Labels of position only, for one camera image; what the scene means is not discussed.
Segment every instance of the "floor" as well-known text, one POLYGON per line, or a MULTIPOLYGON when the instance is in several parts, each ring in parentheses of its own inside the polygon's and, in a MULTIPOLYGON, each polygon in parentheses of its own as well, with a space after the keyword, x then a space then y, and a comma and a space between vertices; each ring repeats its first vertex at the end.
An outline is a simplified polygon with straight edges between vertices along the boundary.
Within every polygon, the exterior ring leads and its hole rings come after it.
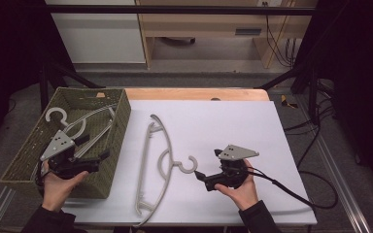
MULTIPOLYGON (((280 46, 282 53, 285 53, 285 44, 280 46)), ((251 88, 273 80, 286 70, 288 67, 282 66, 277 60, 270 69, 264 69, 251 39, 197 38, 193 45, 188 41, 157 40, 150 69, 123 64, 117 70, 99 72, 83 67, 81 71, 89 80, 106 86, 251 88)), ((68 82, 70 85, 76 84, 73 81, 68 82)), ((270 99, 276 104, 283 128, 307 120, 306 95, 292 95, 288 89, 291 82, 292 80, 285 81, 268 90, 270 99), (283 95, 287 97, 289 105, 282 104, 283 95)), ((322 101, 321 110, 329 108, 330 112, 322 115, 319 137, 309 149, 300 168, 314 171, 331 181, 332 172, 328 170, 325 161, 327 159, 325 154, 329 153, 329 157, 334 159, 341 170, 345 179, 342 185, 352 193, 353 201, 357 203, 365 224, 356 225, 352 222, 353 218, 349 216, 352 212, 351 206, 340 197, 341 201, 335 208, 317 210, 318 224, 312 227, 312 232, 373 232, 373 174, 368 167, 356 164, 355 151, 340 127, 336 113, 331 111, 330 101, 325 100, 327 98, 325 94, 319 94, 319 101, 322 101)), ((32 85, 15 93, 10 104, 13 108, 7 114, 0 129, 0 176, 40 116, 38 86, 32 85)), ((312 124, 306 124, 287 133, 288 144, 295 161, 301 159, 302 154, 313 142, 314 132, 317 133, 317 128, 312 124)), ((327 183, 308 175, 301 175, 301 177, 314 202, 330 205, 334 201, 334 195, 327 183)), ((39 199, 29 199, 15 194, 0 222, 0 232, 20 229, 39 204, 39 199)), ((307 227, 294 226, 282 226, 282 230, 284 232, 308 231, 307 227)))

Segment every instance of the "sleeve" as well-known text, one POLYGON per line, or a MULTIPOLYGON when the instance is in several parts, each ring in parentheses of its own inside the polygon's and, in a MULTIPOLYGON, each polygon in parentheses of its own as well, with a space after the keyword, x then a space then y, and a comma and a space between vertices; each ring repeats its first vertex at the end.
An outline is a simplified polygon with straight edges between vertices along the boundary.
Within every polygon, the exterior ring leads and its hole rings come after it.
POLYGON ((40 206, 21 233, 70 233, 74 231, 74 221, 74 215, 51 212, 40 206))
POLYGON ((281 232, 272 218, 271 214, 266 209, 263 201, 257 202, 245 211, 239 211, 239 215, 245 226, 252 233, 258 232, 281 232))

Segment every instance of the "hand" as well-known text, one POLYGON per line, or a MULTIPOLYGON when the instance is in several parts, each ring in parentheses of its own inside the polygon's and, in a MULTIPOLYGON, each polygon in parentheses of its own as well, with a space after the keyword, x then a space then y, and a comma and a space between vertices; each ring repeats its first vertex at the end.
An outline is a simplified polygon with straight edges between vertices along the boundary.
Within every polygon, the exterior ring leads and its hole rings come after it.
POLYGON ((71 194, 72 189, 87 177, 88 172, 84 171, 69 180, 63 180, 54 173, 49 172, 44 178, 44 202, 42 207, 49 211, 59 212, 63 204, 71 194))
MULTIPOLYGON (((251 163, 247 159, 244 159, 244 161, 247 167, 252 167, 251 163)), ((241 186, 239 186, 237 189, 232 189, 219 183, 215 184, 215 189, 230 197, 241 211, 247 210, 249 207, 258 202, 254 175, 251 174, 247 176, 241 186)))

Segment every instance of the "green woven basket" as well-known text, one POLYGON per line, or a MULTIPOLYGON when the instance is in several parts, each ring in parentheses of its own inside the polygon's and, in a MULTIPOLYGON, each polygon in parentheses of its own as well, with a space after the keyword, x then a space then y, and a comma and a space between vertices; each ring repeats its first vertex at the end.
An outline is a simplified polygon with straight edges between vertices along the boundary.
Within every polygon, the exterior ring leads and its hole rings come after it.
MULTIPOLYGON (((99 153, 106 149, 110 150, 110 156, 101 162, 99 172, 91 173, 70 195, 73 198, 107 198, 111 190, 120 148, 131 113, 131 107, 124 89, 58 88, 35 128, 5 171, 0 183, 28 196, 39 196, 37 186, 31 178, 33 178, 39 157, 51 137, 57 130, 63 128, 60 123, 60 113, 52 113, 49 122, 45 120, 47 110, 53 107, 62 108, 68 116, 66 121, 71 123, 85 114, 112 104, 117 104, 117 109, 110 130, 83 157, 97 157, 99 153)), ((111 115, 108 111, 90 116, 86 120, 84 134, 88 133, 90 139, 94 138, 106 127, 110 119, 111 115)), ((79 123, 67 134, 72 136, 80 128, 81 124, 79 123)))

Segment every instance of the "white table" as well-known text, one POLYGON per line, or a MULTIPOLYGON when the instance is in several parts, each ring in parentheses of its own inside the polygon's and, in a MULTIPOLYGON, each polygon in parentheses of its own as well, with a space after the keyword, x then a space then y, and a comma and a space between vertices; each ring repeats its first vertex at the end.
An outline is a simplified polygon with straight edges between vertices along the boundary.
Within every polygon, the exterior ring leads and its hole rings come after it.
MULTIPOLYGON (((307 198, 273 102, 131 100, 132 112, 119 156, 109 198, 69 199, 64 211, 77 223, 133 225, 145 217, 135 211, 142 149, 151 114, 160 117, 171 138, 174 159, 188 168, 187 159, 198 160, 197 171, 207 176, 220 172, 214 149, 228 144, 259 151, 253 166, 290 190, 307 198)), ((151 138, 144 179, 144 198, 154 202, 164 184, 157 172, 157 158, 166 149, 162 133, 151 138)), ((277 224, 316 224, 313 211, 277 186, 255 177, 257 193, 277 224)), ((166 193, 147 225, 240 225, 234 203, 217 191, 208 192, 194 174, 174 168, 166 193)))

